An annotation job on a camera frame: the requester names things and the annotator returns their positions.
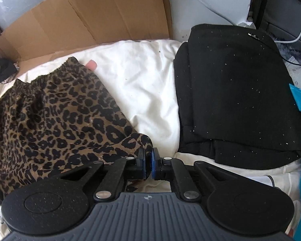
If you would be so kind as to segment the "leopard print skirt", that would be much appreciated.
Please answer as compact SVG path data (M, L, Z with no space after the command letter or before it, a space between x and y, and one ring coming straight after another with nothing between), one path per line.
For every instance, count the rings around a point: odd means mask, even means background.
M151 153L99 77L71 57L0 98L0 199L94 161Z

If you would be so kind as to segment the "black clothes pile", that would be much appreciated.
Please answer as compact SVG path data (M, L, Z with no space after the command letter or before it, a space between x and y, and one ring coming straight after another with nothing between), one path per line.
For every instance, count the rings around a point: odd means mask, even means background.
M6 84L13 81L18 72L19 66L16 63L4 58L0 58L0 83Z

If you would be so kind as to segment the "folded black garment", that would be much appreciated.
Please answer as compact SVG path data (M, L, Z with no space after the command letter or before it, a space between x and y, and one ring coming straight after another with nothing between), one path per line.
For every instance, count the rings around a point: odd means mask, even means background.
M196 25L173 66L179 152L252 170L301 158L301 112L270 36L244 27Z

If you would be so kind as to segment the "cream bear print bedsheet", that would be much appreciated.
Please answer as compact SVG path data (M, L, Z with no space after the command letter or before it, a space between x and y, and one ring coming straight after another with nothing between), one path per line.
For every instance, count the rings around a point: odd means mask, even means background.
M294 204L279 188L203 159L177 152L180 124L174 83L175 41L117 42L39 65L16 80L29 83L76 58L92 70L138 133L161 158L186 165L201 200L185 202L168 181L153 180L151 153L145 180L130 180L113 201L94 193L109 165L94 161L7 194L2 216L7 240L289 240Z

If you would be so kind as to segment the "brown cardboard sheet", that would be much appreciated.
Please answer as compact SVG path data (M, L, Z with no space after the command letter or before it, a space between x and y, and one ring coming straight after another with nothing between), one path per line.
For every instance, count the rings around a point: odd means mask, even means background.
M45 0L0 35L0 56L27 71L96 45L171 37L170 0Z

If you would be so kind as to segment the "grey storage box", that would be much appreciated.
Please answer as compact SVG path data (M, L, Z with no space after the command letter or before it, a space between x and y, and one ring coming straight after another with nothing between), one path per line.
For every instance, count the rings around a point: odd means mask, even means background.
M267 0L260 29L301 52L301 0Z

